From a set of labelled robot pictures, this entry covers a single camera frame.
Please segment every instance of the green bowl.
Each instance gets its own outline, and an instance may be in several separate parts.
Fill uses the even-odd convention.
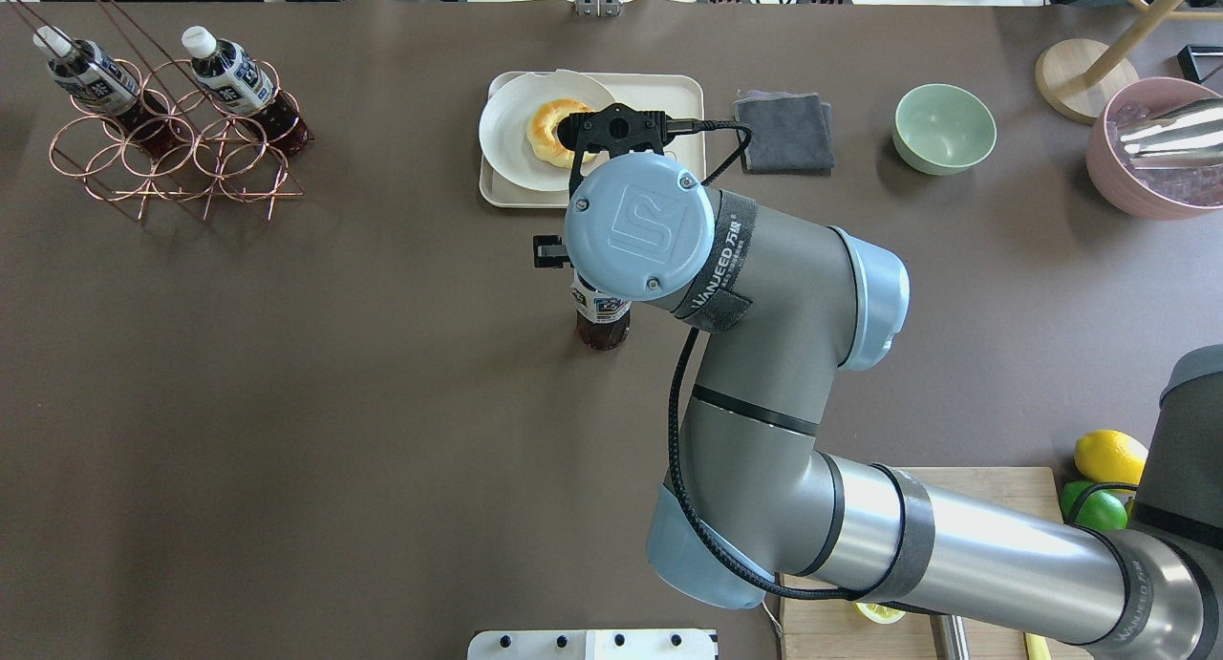
[[[914,87],[896,104],[892,142],[905,164],[931,176],[967,171],[997,141],[989,109],[960,87]]]

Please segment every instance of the bottle label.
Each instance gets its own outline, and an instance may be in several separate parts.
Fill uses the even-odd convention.
[[[237,60],[216,77],[196,76],[204,89],[208,89],[221,103],[226,111],[237,116],[249,116],[272,101],[272,77],[263,72],[251,60],[240,45],[234,45]]]
[[[72,94],[81,108],[87,111],[99,112],[99,115],[108,115],[108,112],[116,115],[116,112],[126,111],[139,90],[136,78],[121,65],[115,64],[106,55],[106,51],[95,43],[88,43],[93,50],[94,60],[91,60],[84,72],[77,77],[56,76],[56,73],[51,73],[51,77],[66,93]]]
[[[614,324],[625,313],[629,313],[631,302],[608,297],[599,291],[587,288],[574,274],[574,302],[577,303],[577,313],[586,317],[592,324]]]

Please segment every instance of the brown table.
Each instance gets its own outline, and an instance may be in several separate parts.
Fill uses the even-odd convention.
[[[0,12],[0,656],[462,658],[477,629],[698,626],[772,658],[759,612],[687,600],[643,555],[684,325],[637,308],[593,354],[569,274],[531,268],[558,211],[477,194],[488,82],[514,68],[681,72],[833,104],[830,177],[720,185],[890,247],[904,334],[845,374],[821,446],[899,466],[1052,466],[1150,439],[1174,361],[1223,337],[1223,213],[1141,221],[1036,95],[1066,37],[1126,11],[634,2],[142,6],[166,46],[209,24],[280,68],[318,142],[270,225],[154,208],[144,230],[48,169],[68,120]],[[44,6],[121,46],[95,12]],[[1213,26],[1166,24],[1145,76]],[[955,82],[1000,138],[926,177],[889,142],[912,86]],[[715,163],[733,142],[711,138]]]

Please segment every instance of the gray cloth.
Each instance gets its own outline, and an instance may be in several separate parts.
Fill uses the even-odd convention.
[[[746,164],[752,172],[832,171],[832,108],[819,94],[750,90],[735,103],[735,117],[751,126]]]

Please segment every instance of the pink bowl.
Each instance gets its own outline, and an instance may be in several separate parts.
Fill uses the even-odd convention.
[[[1177,77],[1147,77],[1113,94],[1104,112],[1092,125],[1091,141],[1087,142],[1087,174],[1096,189],[1113,207],[1144,219],[1174,221],[1219,210],[1218,207],[1195,207],[1192,203],[1177,202],[1147,189],[1134,174],[1126,171],[1113,147],[1108,145],[1108,134],[1104,132],[1104,121],[1126,103],[1144,104],[1151,109],[1151,115],[1157,116],[1197,99],[1218,95],[1196,82],[1179,81]]]

